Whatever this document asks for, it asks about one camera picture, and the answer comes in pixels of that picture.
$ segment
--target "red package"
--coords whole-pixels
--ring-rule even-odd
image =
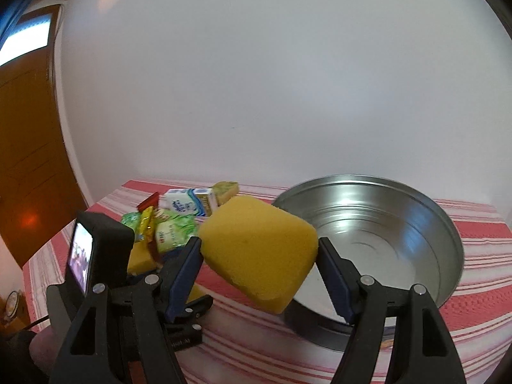
[[[153,193],[147,199],[144,199],[139,205],[137,205],[137,210],[142,212],[144,209],[149,206],[153,206],[154,209],[158,208],[158,200],[160,199],[160,194],[158,192]]]

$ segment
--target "yellow sponge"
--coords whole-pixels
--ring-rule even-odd
[[[190,303],[192,300],[199,299],[201,296],[204,296],[206,293],[203,291],[202,287],[199,284],[194,283],[192,286],[192,290],[190,291],[187,299],[187,303]]]
[[[199,228],[206,263],[263,309],[281,313],[311,270],[313,226],[251,196],[235,196]]]
[[[149,253],[148,246],[145,241],[137,241],[130,253],[128,260],[127,272],[129,274],[142,274],[146,271],[154,270],[157,268],[153,257]]]

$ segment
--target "snack wrapper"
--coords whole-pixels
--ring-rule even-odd
[[[135,234],[137,234],[137,229],[140,224],[140,213],[139,212],[130,212],[126,213],[121,218],[121,224],[126,225],[133,229]]]
[[[193,215],[178,215],[159,223],[155,232],[159,253],[184,246],[196,234],[196,229]]]
[[[146,241],[151,243],[155,239],[155,213],[151,212],[151,216],[149,217],[148,227],[144,233],[144,238]]]
[[[148,206],[140,214],[139,228],[135,235],[135,242],[146,241],[146,230],[148,229],[151,217],[153,216],[153,206]]]
[[[153,209],[158,208],[158,200],[160,198],[160,194],[158,192],[153,193],[150,197],[144,199],[141,203],[137,205],[137,210],[142,212],[144,209],[149,206],[153,206]]]
[[[180,216],[180,214],[173,211],[172,209],[160,208],[155,212],[155,224],[158,226],[158,224],[161,224],[166,220],[172,220],[177,216]]]

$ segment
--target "red striped tablecloth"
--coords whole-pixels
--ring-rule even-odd
[[[156,191],[209,184],[176,180],[130,180],[91,211],[116,220]],[[271,202],[284,188],[241,186],[243,193]],[[490,205],[437,200],[452,218],[464,243],[464,272],[453,296],[441,308],[470,384],[483,383],[512,340],[512,233]],[[45,290],[62,283],[72,234],[70,223],[23,267],[32,320],[47,314]],[[191,384],[329,382],[341,353],[311,344],[277,316],[262,312],[207,265],[197,282],[214,298],[204,318],[203,344],[178,353]],[[391,349],[382,350],[374,383],[383,382]]]

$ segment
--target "small screen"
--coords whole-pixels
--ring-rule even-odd
[[[89,234],[88,230],[86,230],[82,224],[76,224],[75,235],[73,236],[73,243],[71,245],[69,267],[84,293],[85,286],[87,285],[92,249],[92,235]]]

